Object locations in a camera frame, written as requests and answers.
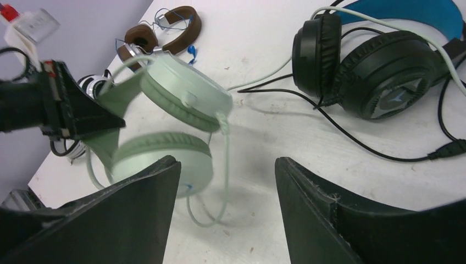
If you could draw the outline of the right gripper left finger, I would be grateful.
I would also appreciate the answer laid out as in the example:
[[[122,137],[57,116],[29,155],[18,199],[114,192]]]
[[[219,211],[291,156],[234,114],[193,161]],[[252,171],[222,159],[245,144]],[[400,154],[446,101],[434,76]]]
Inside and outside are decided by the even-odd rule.
[[[162,263],[181,163],[139,173],[52,209],[1,209],[1,263]]]

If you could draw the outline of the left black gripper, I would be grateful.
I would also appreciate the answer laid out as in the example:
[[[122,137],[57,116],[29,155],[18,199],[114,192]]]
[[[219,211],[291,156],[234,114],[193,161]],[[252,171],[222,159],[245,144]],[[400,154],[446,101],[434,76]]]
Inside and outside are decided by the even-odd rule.
[[[43,135],[52,140],[81,140],[123,128],[123,118],[100,101],[115,87],[110,83],[108,90],[103,90],[111,77],[111,72],[105,69],[101,75],[90,74],[75,80],[63,61],[42,61],[38,83],[45,113],[40,125]]]

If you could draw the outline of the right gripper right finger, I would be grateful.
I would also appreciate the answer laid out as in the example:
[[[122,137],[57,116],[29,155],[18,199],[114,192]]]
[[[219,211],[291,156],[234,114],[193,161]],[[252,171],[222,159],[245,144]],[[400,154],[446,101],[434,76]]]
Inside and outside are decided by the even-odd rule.
[[[292,263],[465,263],[465,200],[423,211],[376,202],[275,161]]]

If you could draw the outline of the mint green headphones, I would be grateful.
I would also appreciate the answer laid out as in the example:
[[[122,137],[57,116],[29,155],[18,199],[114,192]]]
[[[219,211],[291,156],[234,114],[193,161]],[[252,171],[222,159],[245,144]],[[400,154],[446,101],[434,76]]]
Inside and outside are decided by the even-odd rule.
[[[156,56],[139,55],[124,62],[115,72],[142,63],[135,75],[115,84],[101,97],[105,107],[124,117],[128,106],[138,94],[144,94],[156,106],[177,120],[209,134],[220,132],[224,140],[224,180],[229,181],[231,94],[199,70],[170,53]],[[144,134],[119,143],[119,129],[84,139],[90,153],[102,162],[111,183],[141,172],[153,161],[167,155],[181,162],[177,189],[179,198],[202,192],[214,175],[209,142],[181,131]]]

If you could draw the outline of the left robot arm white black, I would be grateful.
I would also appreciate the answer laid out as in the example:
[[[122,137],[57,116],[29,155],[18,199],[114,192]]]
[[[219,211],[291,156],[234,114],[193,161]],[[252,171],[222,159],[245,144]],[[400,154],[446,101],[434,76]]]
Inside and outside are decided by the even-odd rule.
[[[1,80],[1,131],[38,127],[51,140],[81,140],[125,126],[125,121],[85,94],[64,62],[43,61],[36,69],[32,60],[16,47],[1,53],[24,56],[24,71]]]

